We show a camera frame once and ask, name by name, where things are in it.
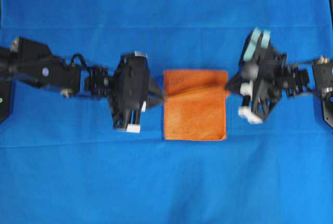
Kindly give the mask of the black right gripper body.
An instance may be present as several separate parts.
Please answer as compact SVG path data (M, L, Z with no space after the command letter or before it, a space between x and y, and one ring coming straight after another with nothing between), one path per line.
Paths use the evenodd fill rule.
M281 99L281 90L259 78L241 83L240 95L243 100L238 115L250 124L261 124Z

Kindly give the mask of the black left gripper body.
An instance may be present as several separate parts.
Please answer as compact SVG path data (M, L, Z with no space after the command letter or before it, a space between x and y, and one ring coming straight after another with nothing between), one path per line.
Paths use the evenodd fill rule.
M149 75L114 75L108 84L108 102L114 130L139 133L140 116L148 103Z

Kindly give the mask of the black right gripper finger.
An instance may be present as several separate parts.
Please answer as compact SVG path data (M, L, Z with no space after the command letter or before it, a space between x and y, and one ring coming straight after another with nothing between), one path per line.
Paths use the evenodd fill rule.
M232 84L228 83L225 85L224 89L233 94L240 94L241 85L242 83L232 83Z
M232 83L243 83L244 79L241 77L240 74L234 75L228 82L227 84L232 84Z

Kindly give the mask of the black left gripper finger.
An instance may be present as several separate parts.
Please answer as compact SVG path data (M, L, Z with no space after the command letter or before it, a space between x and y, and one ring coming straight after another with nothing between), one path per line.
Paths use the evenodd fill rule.
M163 90L158 86L157 82L153 79L149 79L148 93L154 96L164 96Z
M156 107L160 104L162 104L164 101L163 97L159 98L159 97L148 97L145 101L144 101L144 111Z

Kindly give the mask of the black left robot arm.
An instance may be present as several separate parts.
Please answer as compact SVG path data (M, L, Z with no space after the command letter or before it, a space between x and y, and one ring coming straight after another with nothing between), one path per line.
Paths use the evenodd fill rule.
M1 122L12 113L16 81L64 98L108 100L112 127L139 133L140 117L164 102L164 92L150 76L148 57L138 51L121 55L113 73L102 65L87 65L77 53L70 61L54 55L43 43L15 38L1 48Z

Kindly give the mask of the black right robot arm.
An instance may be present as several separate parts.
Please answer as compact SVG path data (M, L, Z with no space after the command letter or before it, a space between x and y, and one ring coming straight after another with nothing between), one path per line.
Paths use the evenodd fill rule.
M323 120L332 126L332 60L320 58L287 63L286 55L242 61L225 89L242 97L239 116L263 123L283 95L313 95L319 99Z

